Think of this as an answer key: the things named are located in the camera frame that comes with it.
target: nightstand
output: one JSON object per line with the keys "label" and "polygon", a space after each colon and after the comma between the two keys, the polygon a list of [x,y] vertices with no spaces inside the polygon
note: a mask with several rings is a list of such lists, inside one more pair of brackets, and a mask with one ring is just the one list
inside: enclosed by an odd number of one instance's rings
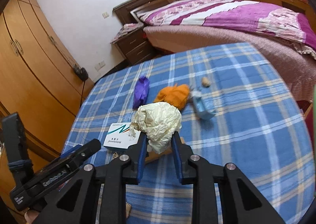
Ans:
{"label": "nightstand", "polygon": [[156,49],[143,38],[143,29],[136,29],[119,38],[114,45],[119,52],[128,60],[130,65],[153,59]]}

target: crumpled white paper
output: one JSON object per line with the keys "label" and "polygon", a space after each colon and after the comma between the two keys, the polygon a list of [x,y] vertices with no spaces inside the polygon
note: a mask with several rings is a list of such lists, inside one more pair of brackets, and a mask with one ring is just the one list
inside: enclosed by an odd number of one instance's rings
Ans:
{"label": "crumpled white paper", "polygon": [[130,125],[130,134],[135,130],[147,134],[149,145],[160,154],[170,146],[171,137],[181,129],[180,111],[167,102],[140,106]]}

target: purple blanket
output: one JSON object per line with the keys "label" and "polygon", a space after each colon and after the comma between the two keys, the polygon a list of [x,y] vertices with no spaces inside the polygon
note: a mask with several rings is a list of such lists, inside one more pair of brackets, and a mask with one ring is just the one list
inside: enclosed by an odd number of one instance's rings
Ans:
{"label": "purple blanket", "polygon": [[142,13],[148,25],[198,25],[261,33],[316,49],[316,35],[304,14],[249,0],[180,0]]}

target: plaid pattern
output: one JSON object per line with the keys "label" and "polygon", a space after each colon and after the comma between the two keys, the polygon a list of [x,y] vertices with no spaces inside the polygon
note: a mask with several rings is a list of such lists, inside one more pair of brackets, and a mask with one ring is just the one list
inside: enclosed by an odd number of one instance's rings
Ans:
{"label": "plaid pattern", "polygon": [[[283,80],[248,43],[168,55],[101,79],[83,103],[64,151],[93,138],[103,143],[111,123],[130,121],[133,90],[141,75],[150,80],[147,103],[166,86],[200,88],[217,115],[199,120],[188,103],[180,136],[211,163],[234,162],[286,223],[298,222],[315,188],[309,135]],[[211,81],[209,88],[200,87],[203,76]],[[112,155],[102,148],[88,161],[99,166]],[[132,204],[127,223],[191,223],[192,186],[178,183],[172,155],[147,164],[141,183],[127,186],[126,198]]]}

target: wall outlet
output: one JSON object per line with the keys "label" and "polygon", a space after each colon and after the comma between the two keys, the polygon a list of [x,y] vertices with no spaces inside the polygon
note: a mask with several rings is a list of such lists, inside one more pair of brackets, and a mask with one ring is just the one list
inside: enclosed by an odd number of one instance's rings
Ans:
{"label": "wall outlet", "polygon": [[103,18],[105,19],[105,18],[108,18],[110,15],[109,15],[108,12],[104,12],[104,13],[102,14],[102,16],[103,16]]}
{"label": "wall outlet", "polygon": [[105,62],[102,61],[102,62],[96,64],[96,65],[94,66],[94,68],[95,68],[97,71],[100,71],[100,69],[103,68],[104,66],[105,66]]}

